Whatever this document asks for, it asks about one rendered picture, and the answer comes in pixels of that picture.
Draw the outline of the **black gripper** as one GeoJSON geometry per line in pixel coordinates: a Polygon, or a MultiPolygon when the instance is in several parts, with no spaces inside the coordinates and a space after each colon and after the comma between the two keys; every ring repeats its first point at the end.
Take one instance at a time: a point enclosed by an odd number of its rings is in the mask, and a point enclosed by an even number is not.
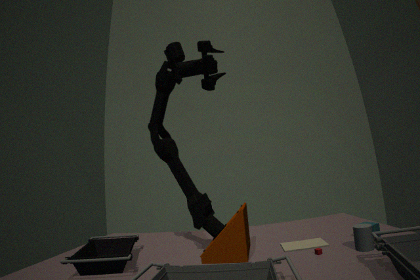
{"type": "MultiPolygon", "coordinates": [[[[211,45],[210,41],[199,41],[198,42],[198,52],[201,52],[201,56],[203,58],[203,55],[206,55],[207,52],[224,52],[224,51],[214,49],[213,46],[211,45]]],[[[189,61],[191,63],[191,67],[192,67],[192,75],[191,76],[201,75],[201,74],[196,73],[196,70],[199,69],[198,64],[196,64],[196,61],[197,60],[189,61]]],[[[205,90],[214,90],[215,85],[216,85],[216,81],[218,79],[220,79],[225,74],[226,73],[218,73],[218,74],[211,75],[211,76],[204,75],[204,79],[201,80],[202,88],[205,89],[205,90]]]]}

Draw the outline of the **beige flat rectangular panel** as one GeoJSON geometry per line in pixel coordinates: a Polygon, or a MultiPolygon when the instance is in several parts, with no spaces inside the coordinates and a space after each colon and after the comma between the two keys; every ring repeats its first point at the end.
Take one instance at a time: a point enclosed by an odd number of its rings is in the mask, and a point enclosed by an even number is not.
{"type": "Polygon", "coordinates": [[[293,252],[298,250],[315,249],[322,247],[329,247],[330,244],[326,243],[321,238],[305,239],[303,241],[285,242],[280,243],[284,252],[293,252]]]}

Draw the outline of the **dark grey cylinder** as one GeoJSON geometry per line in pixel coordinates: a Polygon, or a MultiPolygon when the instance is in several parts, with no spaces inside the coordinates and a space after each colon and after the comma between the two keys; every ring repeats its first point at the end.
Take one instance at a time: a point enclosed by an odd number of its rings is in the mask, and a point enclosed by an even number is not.
{"type": "Polygon", "coordinates": [[[375,249],[372,232],[371,224],[356,224],[353,226],[355,250],[368,252],[375,249]]]}

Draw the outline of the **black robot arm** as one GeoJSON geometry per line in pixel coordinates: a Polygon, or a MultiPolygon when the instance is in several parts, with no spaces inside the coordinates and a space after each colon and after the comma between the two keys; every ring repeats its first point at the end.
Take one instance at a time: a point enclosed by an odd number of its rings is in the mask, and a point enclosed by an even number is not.
{"type": "MultiPolygon", "coordinates": [[[[185,55],[180,42],[169,43],[164,53],[168,61],[164,61],[156,75],[156,97],[148,125],[151,141],[154,151],[160,159],[168,164],[187,198],[188,210],[192,216],[194,228],[203,228],[214,237],[214,241],[226,224],[222,224],[214,217],[215,211],[212,209],[211,201],[206,193],[202,194],[196,189],[179,159],[175,141],[163,126],[169,95],[174,90],[176,83],[180,84],[182,78],[192,75],[191,63],[183,62],[185,55]],[[167,71],[167,68],[172,71],[167,71]],[[161,140],[159,135],[162,137],[161,140]]],[[[203,58],[197,60],[196,64],[199,67],[196,70],[197,74],[212,75],[218,72],[218,63],[211,54],[203,55],[203,58]]]]}

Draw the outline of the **small teal block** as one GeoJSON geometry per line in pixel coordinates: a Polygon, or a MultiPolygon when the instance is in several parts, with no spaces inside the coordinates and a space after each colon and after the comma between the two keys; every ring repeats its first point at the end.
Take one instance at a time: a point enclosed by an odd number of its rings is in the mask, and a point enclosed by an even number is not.
{"type": "Polygon", "coordinates": [[[380,227],[379,227],[379,223],[375,223],[375,222],[362,222],[360,224],[371,224],[372,225],[372,231],[380,231],[380,227]]]}

